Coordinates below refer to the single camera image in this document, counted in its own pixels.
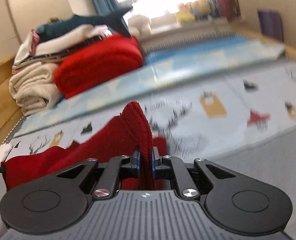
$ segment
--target bed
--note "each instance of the bed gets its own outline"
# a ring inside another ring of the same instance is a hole
[[[160,41],[142,41],[154,55],[143,68],[22,119],[6,139],[14,146],[7,160],[82,143],[136,100],[168,154],[206,158],[284,190],[294,206],[286,232],[296,239],[296,63],[284,45],[209,28],[171,36],[172,51],[186,38],[182,55],[160,57]]]

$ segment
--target shark plush toy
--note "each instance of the shark plush toy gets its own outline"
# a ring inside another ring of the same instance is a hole
[[[44,24],[39,26],[36,29],[36,33],[39,35],[39,43],[49,41],[55,38],[58,38],[67,32],[72,31],[82,24],[91,24],[96,25],[107,25],[111,27],[116,32],[120,33],[123,36],[131,37],[128,27],[122,20],[122,16],[129,12],[132,9],[132,6],[120,8],[113,11],[107,16],[79,16],[74,15],[69,20],[56,21],[49,24]]]

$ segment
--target white teddy bear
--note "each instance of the white teddy bear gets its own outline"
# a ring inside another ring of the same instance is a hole
[[[134,15],[128,19],[129,32],[137,38],[151,35],[150,24],[150,18],[144,15]]]

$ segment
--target metal screw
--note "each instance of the metal screw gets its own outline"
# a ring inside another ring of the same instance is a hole
[[[106,188],[100,188],[94,191],[97,197],[107,197],[110,195],[110,191]]]
[[[195,190],[195,189],[192,189],[192,188],[188,188],[188,189],[185,189],[182,194],[185,196],[185,197],[195,197],[198,195],[198,192]]]

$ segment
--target beige blanket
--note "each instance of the beige blanket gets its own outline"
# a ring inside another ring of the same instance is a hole
[[[37,84],[19,90],[15,100],[24,116],[52,108],[63,98],[55,84]]]
[[[14,99],[20,90],[26,90],[26,88],[53,83],[53,72],[58,68],[54,63],[41,63],[36,62],[24,70],[20,71],[16,75],[13,75],[9,80],[9,92]]]

